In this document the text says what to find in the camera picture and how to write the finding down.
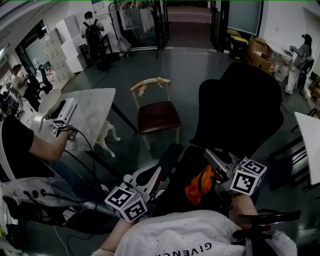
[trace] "wooden chair frame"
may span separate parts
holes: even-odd
[[[147,85],[149,84],[154,84],[154,83],[157,83],[157,84],[164,84],[166,85],[166,91],[167,91],[167,97],[168,97],[168,102],[171,101],[171,80],[169,79],[164,79],[164,78],[161,78],[161,77],[158,77],[158,78],[150,78],[150,79],[146,79],[146,80],[143,80],[141,82],[138,82],[135,86],[133,86],[130,91],[132,93],[132,96],[133,96],[133,100],[134,100],[134,103],[136,105],[136,108],[139,110],[140,108],[140,105],[138,103],[138,99],[137,99],[137,96],[136,96],[136,93],[135,91],[136,90],[141,90],[141,88],[143,87],[142,89],[142,92],[139,92],[139,96],[142,97],[142,94],[143,94],[143,90],[146,88]],[[179,143],[179,135],[180,135],[180,127],[176,128],[176,135],[175,135],[175,141],[176,143]],[[142,138],[146,144],[146,147],[148,148],[148,150],[150,151],[150,144],[149,144],[149,141],[148,141],[148,138],[147,138],[147,135],[142,135]]]

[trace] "doorway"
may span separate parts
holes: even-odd
[[[167,1],[170,37],[167,47],[215,50],[211,42],[211,1]]]

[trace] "black hair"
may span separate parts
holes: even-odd
[[[309,56],[311,57],[312,50],[311,50],[311,44],[312,44],[312,38],[309,34],[304,35],[304,43],[309,46]]]
[[[20,68],[21,68],[21,65],[18,64],[18,65],[14,65],[13,68],[12,68],[12,70],[18,70],[18,69],[20,69]]]
[[[93,16],[93,14],[92,14],[92,12],[91,11],[87,11],[85,14],[84,14],[84,18],[86,19],[86,18],[90,18],[90,17],[92,17]]]

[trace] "yellow and black bin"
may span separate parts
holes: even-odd
[[[230,57],[236,60],[244,61],[249,46],[248,40],[236,35],[231,35],[230,37]]]

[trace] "black backpack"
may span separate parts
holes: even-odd
[[[89,49],[90,58],[93,63],[101,64],[105,60],[105,47],[97,26],[97,21],[98,20],[95,19],[92,25],[88,25],[86,22],[83,24],[86,26],[85,40]]]

